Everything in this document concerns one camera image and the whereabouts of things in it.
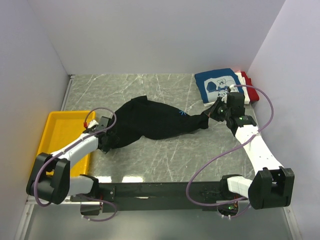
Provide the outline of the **black t-shirt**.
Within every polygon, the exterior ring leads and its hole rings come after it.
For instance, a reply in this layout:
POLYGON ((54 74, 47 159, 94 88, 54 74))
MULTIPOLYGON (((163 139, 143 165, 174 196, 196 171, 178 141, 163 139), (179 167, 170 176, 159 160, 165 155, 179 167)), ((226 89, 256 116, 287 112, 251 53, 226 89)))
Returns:
POLYGON ((164 140, 209 127, 205 113, 189 115, 174 106, 151 101, 145 95, 126 102, 115 115, 116 123, 110 130, 111 149, 126 147, 141 137, 164 140))

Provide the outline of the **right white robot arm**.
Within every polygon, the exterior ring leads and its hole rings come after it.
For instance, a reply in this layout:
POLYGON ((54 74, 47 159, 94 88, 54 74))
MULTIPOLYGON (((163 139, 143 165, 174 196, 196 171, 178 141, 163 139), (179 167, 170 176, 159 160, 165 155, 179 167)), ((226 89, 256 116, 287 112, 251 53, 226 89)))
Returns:
POLYGON ((254 118, 245 114, 245 95, 227 87, 224 97, 218 97, 206 114, 227 128, 245 150, 254 170, 253 180, 241 175, 222 178, 219 193, 230 200, 236 194, 245 197, 255 210, 287 207, 291 204, 295 174, 274 157, 264 142, 254 118))

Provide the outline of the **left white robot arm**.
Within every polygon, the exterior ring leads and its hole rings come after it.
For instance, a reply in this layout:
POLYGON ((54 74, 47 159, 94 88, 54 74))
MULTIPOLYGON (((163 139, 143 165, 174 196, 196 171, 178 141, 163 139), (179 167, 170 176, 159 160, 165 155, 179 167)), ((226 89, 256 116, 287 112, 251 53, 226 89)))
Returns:
POLYGON ((117 120, 117 116, 102 117, 99 122, 93 121, 90 128, 62 149, 38 154, 26 193, 33 196, 41 207, 58 205, 66 197, 75 195, 83 195, 88 201, 96 200, 100 195, 99 181, 85 174, 71 177, 71 168, 86 155, 103 148, 117 120))

